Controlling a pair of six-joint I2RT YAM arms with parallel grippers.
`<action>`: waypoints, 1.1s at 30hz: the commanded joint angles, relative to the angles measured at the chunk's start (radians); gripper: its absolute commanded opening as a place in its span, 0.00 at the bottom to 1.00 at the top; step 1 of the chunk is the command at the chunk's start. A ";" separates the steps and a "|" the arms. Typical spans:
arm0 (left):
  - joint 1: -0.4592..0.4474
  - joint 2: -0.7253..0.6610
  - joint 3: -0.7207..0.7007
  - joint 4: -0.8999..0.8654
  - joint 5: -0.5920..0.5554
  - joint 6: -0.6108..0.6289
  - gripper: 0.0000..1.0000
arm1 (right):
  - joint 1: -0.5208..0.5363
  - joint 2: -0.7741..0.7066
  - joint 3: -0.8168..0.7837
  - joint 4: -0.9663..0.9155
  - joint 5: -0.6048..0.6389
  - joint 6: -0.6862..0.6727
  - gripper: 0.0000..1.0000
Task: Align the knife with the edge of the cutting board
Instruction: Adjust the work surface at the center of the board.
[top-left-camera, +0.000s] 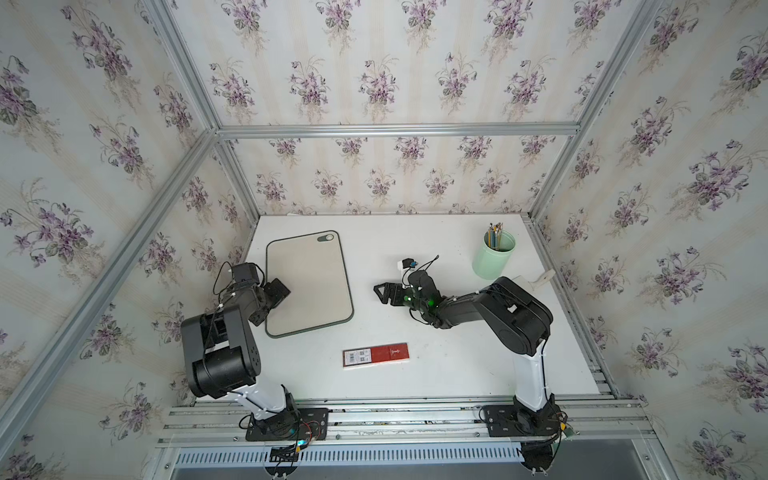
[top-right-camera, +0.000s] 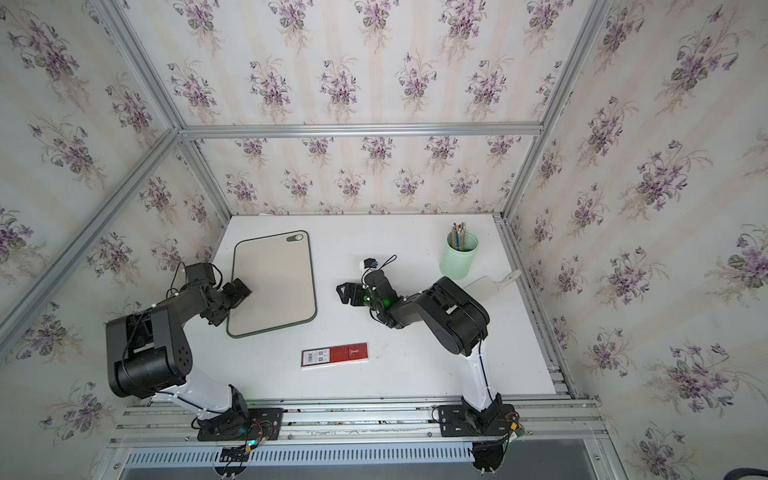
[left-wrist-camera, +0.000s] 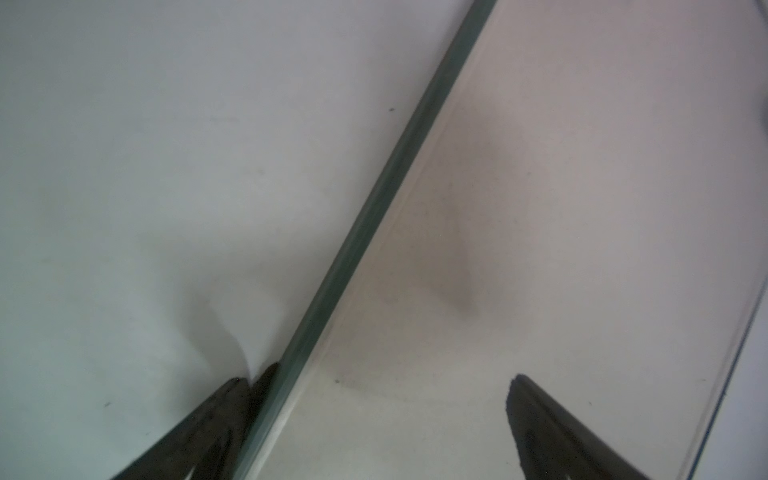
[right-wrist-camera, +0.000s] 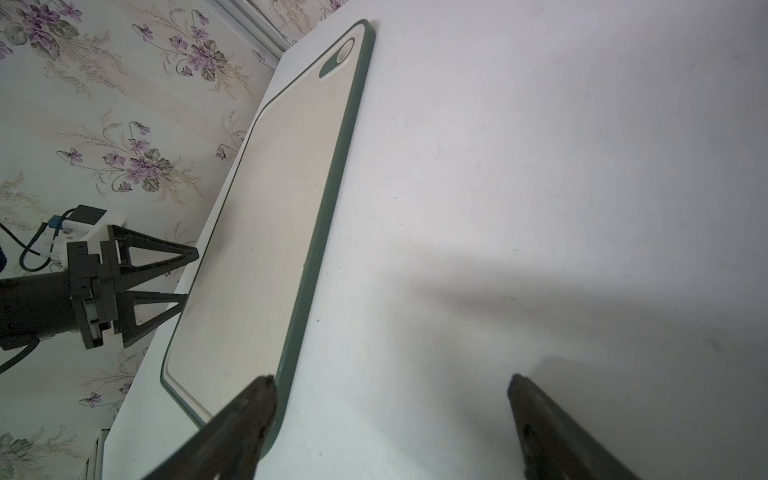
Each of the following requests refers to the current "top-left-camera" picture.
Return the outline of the beige green-rimmed cutting board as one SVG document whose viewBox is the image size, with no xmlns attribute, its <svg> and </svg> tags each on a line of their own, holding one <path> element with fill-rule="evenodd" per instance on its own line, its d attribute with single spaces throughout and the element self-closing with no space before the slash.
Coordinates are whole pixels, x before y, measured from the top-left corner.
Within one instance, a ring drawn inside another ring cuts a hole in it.
<svg viewBox="0 0 768 480">
<path fill-rule="evenodd" d="M 271 241 L 266 273 L 290 294 L 268 315 L 266 333 L 282 338 L 348 322 L 354 315 L 340 236 L 335 230 Z"/>
</svg>

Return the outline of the mint green pencil cup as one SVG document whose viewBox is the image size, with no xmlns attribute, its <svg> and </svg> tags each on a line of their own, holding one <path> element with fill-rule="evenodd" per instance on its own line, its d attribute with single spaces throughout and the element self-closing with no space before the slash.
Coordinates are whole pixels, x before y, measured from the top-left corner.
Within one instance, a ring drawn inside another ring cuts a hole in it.
<svg viewBox="0 0 768 480">
<path fill-rule="evenodd" d="M 472 269 L 480 278 L 494 280 L 503 273 L 517 242 L 512 234 L 503 231 L 501 249 L 496 251 L 486 245 L 485 236 L 486 233 L 483 235 L 481 247 L 474 256 Z"/>
</svg>

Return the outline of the white cleaver knife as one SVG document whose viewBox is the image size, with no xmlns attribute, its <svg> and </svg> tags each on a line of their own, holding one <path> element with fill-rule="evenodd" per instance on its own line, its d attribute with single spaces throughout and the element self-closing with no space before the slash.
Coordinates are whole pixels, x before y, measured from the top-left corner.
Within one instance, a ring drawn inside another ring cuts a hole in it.
<svg viewBox="0 0 768 480">
<path fill-rule="evenodd" d="M 524 289 L 526 292 L 533 294 L 538 288 L 543 287 L 548 283 L 550 283 L 554 276 L 555 276 L 555 271 L 553 269 L 549 269 L 543 272 L 535 280 L 529 280 L 525 276 L 520 275 L 515 277 L 513 281 L 522 289 Z"/>
</svg>

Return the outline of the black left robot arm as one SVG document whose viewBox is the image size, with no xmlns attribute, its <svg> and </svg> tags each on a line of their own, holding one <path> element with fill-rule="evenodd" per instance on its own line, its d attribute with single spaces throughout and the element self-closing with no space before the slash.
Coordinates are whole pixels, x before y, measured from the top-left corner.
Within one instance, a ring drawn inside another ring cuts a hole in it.
<svg viewBox="0 0 768 480">
<path fill-rule="evenodd" d="M 189 317 L 180 327 L 191 393 L 238 403 L 264 433 L 281 423 L 293 428 L 301 423 L 287 388 L 260 377 L 262 363 L 251 322 L 264 320 L 274 306 L 259 281 L 234 281 L 211 312 Z"/>
</svg>

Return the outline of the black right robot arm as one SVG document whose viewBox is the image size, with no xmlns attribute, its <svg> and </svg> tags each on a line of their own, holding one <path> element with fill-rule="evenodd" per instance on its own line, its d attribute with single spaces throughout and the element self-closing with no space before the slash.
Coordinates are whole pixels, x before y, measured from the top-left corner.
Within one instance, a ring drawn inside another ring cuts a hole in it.
<svg viewBox="0 0 768 480">
<path fill-rule="evenodd" d="M 415 321 L 435 329 L 485 323 L 516 355 L 516 403 L 530 412 L 539 412 L 550 402 L 543 356 L 554 316 L 513 280 L 501 276 L 474 292 L 445 296 L 427 271 L 408 270 L 403 282 L 380 283 L 373 292 L 382 304 L 406 308 Z"/>
</svg>

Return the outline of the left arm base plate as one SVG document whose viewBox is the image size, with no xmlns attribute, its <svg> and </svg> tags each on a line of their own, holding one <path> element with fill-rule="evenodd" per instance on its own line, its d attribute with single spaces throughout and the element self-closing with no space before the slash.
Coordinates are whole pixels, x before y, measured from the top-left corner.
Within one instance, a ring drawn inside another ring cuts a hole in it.
<svg viewBox="0 0 768 480">
<path fill-rule="evenodd" d="M 249 442 L 297 441 L 305 445 L 326 439 L 329 413 L 327 408 L 299 408 L 266 420 L 256 420 L 250 415 L 248 424 L 242 427 Z"/>
</svg>

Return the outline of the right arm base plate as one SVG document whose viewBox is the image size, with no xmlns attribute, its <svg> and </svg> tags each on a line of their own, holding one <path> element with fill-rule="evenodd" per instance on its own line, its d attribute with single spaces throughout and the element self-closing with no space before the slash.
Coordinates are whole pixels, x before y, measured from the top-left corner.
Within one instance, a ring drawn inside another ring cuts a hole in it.
<svg viewBox="0 0 768 480">
<path fill-rule="evenodd" d="M 536 412 L 518 404 L 486 405 L 479 416 L 492 438 L 558 437 L 568 421 L 554 404 Z"/>
</svg>

